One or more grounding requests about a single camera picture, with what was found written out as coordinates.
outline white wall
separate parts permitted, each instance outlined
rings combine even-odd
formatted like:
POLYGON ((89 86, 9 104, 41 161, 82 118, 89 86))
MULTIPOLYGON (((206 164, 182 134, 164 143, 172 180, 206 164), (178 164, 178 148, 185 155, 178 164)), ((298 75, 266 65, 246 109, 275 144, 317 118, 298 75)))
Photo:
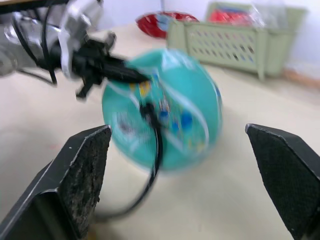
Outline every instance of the white wall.
POLYGON ((161 9, 160 0, 104 0, 104 15, 98 29, 134 23, 140 15, 161 9))
MULTIPOLYGON (((208 3, 211 0, 165 0, 167 11, 187 12, 204 20, 208 3)), ((228 2, 250 3, 250 0, 228 2)), ((291 61, 313 63, 320 66, 320 1, 319 0, 284 0, 287 5, 302 6, 309 10, 300 33, 291 51, 291 61)))

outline green plastic basket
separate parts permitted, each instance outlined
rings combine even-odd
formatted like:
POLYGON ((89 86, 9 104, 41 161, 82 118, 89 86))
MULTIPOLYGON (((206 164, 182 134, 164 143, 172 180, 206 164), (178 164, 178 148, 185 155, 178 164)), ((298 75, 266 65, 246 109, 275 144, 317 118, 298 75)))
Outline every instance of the green plastic basket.
MULTIPOLYGON (((249 4, 213 2, 208 6, 206 20, 220 6, 251 8, 249 4)), ((307 12, 304 8, 286 9, 286 29, 173 20, 167 33, 167 47, 180 49, 205 64, 258 73, 260 80, 266 75, 278 77, 307 12)))

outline beige table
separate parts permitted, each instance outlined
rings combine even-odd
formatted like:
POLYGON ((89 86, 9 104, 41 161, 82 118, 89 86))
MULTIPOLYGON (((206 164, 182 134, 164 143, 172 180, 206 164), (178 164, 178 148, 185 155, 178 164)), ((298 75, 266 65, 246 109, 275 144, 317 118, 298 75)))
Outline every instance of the beige table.
MULTIPOLYGON (((120 55, 133 57, 165 46, 135 26, 115 32, 114 53, 120 55)), ((207 70, 224 103, 223 132, 215 152, 192 170, 162 174, 139 211, 98 226, 101 240, 292 239, 263 186, 245 125, 287 130, 320 153, 320 105, 279 94, 244 74, 207 70)), ((86 103, 79 102, 79 84, 57 76, 58 88, 19 74, 0 79, 0 219, 69 136, 104 124, 102 89, 95 89, 86 103)), ((97 210, 128 204, 147 176, 111 144, 97 210)))

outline red object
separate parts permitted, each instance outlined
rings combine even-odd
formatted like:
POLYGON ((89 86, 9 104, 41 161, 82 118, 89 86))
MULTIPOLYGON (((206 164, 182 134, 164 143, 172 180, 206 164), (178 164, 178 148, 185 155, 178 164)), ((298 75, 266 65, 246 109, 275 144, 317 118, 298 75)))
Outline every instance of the red object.
POLYGON ((190 14, 179 13, 179 12, 168 12, 168 11, 150 13, 148 15, 143 15, 139 17, 136 20, 136 23, 139 29, 143 31, 145 34, 154 38, 165 39, 167 37, 167 32, 161 30, 158 27, 158 21, 156 18, 156 15, 158 14, 170 16, 178 21, 198 22, 198 20, 190 14))
POLYGON ((210 22, 217 24, 244 25, 251 24, 250 17, 245 12, 227 12, 216 10, 209 19, 210 22))

